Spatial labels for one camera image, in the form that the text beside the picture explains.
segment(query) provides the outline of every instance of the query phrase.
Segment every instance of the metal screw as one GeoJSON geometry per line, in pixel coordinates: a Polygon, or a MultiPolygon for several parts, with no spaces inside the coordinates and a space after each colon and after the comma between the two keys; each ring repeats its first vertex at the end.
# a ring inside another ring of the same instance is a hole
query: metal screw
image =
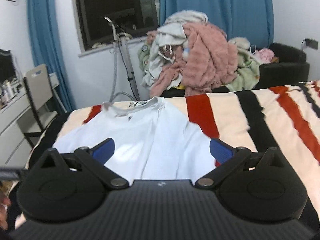
{"type": "Polygon", "coordinates": [[[214,181],[209,178],[202,178],[198,180],[198,184],[202,187],[210,187],[212,186],[214,181]]]}
{"type": "Polygon", "coordinates": [[[122,178],[115,178],[113,180],[111,180],[111,185],[114,187],[122,187],[124,186],[127,182],[125,181],[125,179],[122,178]]]}

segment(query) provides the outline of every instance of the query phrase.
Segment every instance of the window frame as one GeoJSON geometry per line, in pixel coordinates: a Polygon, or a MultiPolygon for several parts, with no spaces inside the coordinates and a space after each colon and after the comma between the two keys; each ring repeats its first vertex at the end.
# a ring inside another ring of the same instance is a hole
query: window frame
{"type": "MultiPolygon", "coordinates": [[[[84,0],[73,0],[73,5],[74,5],[74,14],[75,14],[75,20],[77,25],[76,28],[77,28],[77,34],[79,38],[81,53],[94,50],[92,49],[92,46],[97,42],[111,44],[113,35],[107,35],[95,40],[92,40],[90,38],[84,0]]],[[[142,19],[142,10],[141,10],[140,0],[134,0],[134,5],[135,5],[135,8],[140,8],[140,10],[138,10],[138,16],[140,17],[137,17],[138,20],[140,20],[142,19]]],[[[153,17],[153,26],[138,28],[137,30],[131,31],[130,34],[132,35],[133,38],[144,37],[146,36],[146,33],[148,31],[156,30],[159,27],[155,0],[151,0],[151,9],[152,9],[152,17],[153,17]]]]}

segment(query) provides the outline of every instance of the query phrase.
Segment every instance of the bed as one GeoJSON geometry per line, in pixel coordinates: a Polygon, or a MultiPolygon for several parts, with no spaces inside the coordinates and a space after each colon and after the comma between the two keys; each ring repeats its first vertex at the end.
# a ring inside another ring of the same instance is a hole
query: bed
{"type": "MultiPolygon", "coordinates": [[[[166,99],[197,123],[203,133],[252,152],[279,147],[307,188],[301,219],[314,230],[320,216],[320,82],[262,90],[211,93],[166,99]]],[[[127,108],[131,102],[117,102],[127,108]]],[[[32,167],[54,142],[94,118],[100,105],[57,117],[43,133],[27,163],[32,167]]]]}

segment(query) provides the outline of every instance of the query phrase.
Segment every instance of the wall socket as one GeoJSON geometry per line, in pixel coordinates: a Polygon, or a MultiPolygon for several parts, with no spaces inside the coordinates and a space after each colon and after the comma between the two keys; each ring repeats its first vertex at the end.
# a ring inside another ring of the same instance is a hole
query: wall socket
{"type": "Polygon", "coordinates": [[[313,39],[305,38],[304,39],[305,45],[307,47],[313,48],[315,50],[318,50],[318,44],[319,42],[313,39]]]}

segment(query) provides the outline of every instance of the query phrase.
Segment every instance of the window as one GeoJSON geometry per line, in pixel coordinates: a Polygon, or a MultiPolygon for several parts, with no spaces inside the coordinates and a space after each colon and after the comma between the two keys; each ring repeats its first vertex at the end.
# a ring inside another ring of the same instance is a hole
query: window
{"type": "Polygon", "coordinates": [[[85,50],[97,43],[110,43],[112,28],[107,16],[133,37],[158,28],[159,0],[76,0],[85,50]]]}

